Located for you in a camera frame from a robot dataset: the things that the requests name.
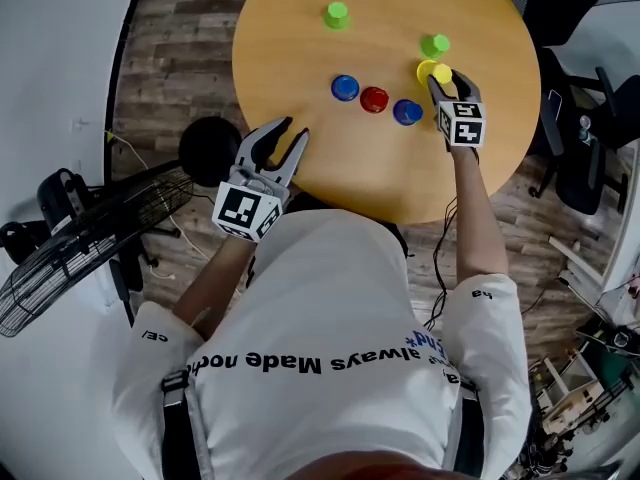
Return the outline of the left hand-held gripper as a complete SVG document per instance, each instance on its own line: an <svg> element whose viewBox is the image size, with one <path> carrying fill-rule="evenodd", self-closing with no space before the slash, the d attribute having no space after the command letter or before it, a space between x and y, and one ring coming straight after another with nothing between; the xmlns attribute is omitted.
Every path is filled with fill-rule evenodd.
<svg viewBox="0 0 640 480"><path fill-rule="evenodd" d="M242 140L229 179L220 183L214 203L212 221L225 233L260 242L283 215L289 184L309 141L309 129L294 137L277 165L266 166L292 122L290 116L274 119Z"/></svg>

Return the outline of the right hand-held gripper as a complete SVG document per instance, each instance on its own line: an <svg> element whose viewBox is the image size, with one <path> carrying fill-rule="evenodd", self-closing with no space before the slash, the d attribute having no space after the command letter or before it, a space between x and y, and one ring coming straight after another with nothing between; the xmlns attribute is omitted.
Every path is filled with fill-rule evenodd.
<svg viewBox="0 0 640 480"><path fill-rule="evenodd" d="M458 98L454 101L433 75L428 76L428 90L437 104L437 129L450 147L482 147L486 134L486 109L480 101L479 88L463 73L453 70L452 82Z"/></svg>

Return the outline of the yellow paper cup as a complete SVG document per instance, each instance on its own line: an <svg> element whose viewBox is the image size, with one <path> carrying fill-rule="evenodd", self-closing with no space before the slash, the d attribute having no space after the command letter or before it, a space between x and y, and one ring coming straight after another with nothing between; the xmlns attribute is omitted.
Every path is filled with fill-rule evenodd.
<svg viewBox="0 0 640 480"><path fill-rule="evenodd" d="M416 77L423 87L428 87L428 78L430 76L440 85L446 85L452 81L452 70L448 65L434 60L420 62L416 69Z"/></svg>

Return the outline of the green paper cup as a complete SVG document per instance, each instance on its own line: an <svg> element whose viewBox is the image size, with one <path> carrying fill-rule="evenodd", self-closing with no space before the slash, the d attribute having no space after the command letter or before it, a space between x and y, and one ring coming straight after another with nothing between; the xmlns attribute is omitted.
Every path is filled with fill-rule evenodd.
<svg viewBox="0 0 640 480"><path fill-rule="evenodd" d="M450 49L450 41L446 35L425 35L420 39L420 50L427 60L437 61Z"/></svg>
<svg viewBox="0 0 640 480"><path fill-rule="evenodd" d="M350 23L350 15L347 5L339 1L329 3L326 7L323 21L330 29L346 29Z"/></svg>

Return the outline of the blue paper cup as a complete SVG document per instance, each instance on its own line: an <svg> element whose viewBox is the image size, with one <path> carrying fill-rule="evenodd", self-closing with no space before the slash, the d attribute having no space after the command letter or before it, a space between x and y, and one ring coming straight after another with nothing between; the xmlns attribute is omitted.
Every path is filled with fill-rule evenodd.
<svg viewBox="0 0 640 480"><path fill-rule="evenodd" d="M411 126L423 118L422 107L412 100L398 100L393 107L393 117L402 126Z"/></svg>
<svg viewBox="0 0 640 480"><path fill-rule="evenodd" d="M360 92L358 81L346 74L336 76L332 80L330 89L333 97L342 102L354 100Z"/></svg>

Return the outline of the red paper cup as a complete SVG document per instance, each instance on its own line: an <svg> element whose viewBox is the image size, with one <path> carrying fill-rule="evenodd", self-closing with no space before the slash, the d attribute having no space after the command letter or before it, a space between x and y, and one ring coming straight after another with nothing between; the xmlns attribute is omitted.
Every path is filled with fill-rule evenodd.
<svg viewBox="0 0 640 480"><path fill-rule="evenodd" d="M388 103L388 93L379 87L367 87L360 94L361 107L371 114L383 112L387 108Z"/></svg>

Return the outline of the person's left forearm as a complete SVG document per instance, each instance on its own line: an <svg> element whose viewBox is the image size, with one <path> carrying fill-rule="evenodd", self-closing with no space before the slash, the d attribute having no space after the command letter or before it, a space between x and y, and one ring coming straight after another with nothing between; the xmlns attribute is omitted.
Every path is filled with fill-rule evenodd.
<svg viewBox="0 0 640 480"><path fill-rule="evenodd" d="M173 314L205 341L222 322L256 244L228 236L178 299Z"/></svg>

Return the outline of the person's right forearm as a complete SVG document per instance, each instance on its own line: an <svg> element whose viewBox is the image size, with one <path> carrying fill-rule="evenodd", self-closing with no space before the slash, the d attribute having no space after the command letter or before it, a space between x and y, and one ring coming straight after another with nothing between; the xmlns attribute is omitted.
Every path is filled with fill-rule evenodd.
<svg viewBox="0 0 640 480"><path fill-rule="evenodd" d="M453 147L457 213L457 282L486 274L507 274L508 258L503 235L495 217L471 148Z"/></svg>

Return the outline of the black office chair with headrest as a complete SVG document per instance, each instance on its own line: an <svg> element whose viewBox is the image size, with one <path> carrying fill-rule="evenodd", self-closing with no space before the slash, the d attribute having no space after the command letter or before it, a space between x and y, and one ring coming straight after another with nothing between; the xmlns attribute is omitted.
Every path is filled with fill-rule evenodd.
<svg viewBox="0 0 640 480"><path fill-rule="evenodd" d="M607 156L640 138L640 75L633 75L614 89L602 67L595 69L596 77L568 76L578 116L578 132L572 135L565 149L561 148L547 159L547 166L539 186L531 186L529 195L542 196L551 182L566 206L585 215L598 210L604 187L618 194L619 212L624 210L628 197L629 176L615 179L606 173ZM592 142L587 145L579 137L579 119L591 118ZM546 137L558 137L555 118L545 109L541 99L539 120L544 122Z"/></svg>

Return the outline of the white desk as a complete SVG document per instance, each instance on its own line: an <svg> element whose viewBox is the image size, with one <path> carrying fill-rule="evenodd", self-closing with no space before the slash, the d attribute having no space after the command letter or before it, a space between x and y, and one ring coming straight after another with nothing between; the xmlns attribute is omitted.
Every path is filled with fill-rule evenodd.
<svg viewBox="0 0 640 480"><path fill-rule="evenodd" d="M633 162L622 221L606 268L596 270L577 250L550 236L549 244L566 258L559 277L575 290L598 294L640 281L640 139L632 143Z"/></svg>

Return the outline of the person's white printed shirt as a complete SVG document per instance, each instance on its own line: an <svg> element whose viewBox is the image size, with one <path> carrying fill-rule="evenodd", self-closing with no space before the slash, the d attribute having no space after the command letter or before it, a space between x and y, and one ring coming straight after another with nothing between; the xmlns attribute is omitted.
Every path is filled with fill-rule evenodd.
<svg viewBox="0 0 640 480"><path fill-rule="evenodd" d="M439 336L417 321L406 260L382 225L342 210L281 217L249 288L204 339L142 304L113 391L123 453L161 480L162 380L186 370L215 480L284 480L346 451L439 468L463 381L485 424L481 480L500 480L531 412L515 283L477 275L451 293Z"/></svg>

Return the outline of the cluttered white shelf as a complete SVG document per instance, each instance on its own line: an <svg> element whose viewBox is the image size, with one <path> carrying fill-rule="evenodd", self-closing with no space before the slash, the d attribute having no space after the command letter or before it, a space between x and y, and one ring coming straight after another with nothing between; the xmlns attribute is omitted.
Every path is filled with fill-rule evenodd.
<svg viewBox="0 0 640 480"><path fill-rule="evenodd" d="M599 466L640 440L640 324L594 317L575 335L563 366L544 359L529 370L533 413L519 458L528 480Z"/></svg>

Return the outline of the large black pedestal fan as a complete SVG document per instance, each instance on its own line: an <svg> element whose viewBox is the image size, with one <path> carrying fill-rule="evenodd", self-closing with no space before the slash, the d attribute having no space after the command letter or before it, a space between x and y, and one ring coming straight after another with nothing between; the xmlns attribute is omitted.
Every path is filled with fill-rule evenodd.
<svg viewBox="0 0 640 480"><path fill-rule="evenodd" d="M0 227L0 248L17 265L0 287L0 335L18 335L102 265L128 305L143 288L143 266L158 265L142 235L188 203L195 186L227 180L240 142L229 121L205 117L182 133L177 159L107 186L90 188L68 169L47 177L36 194L42 219Z"/></svg>

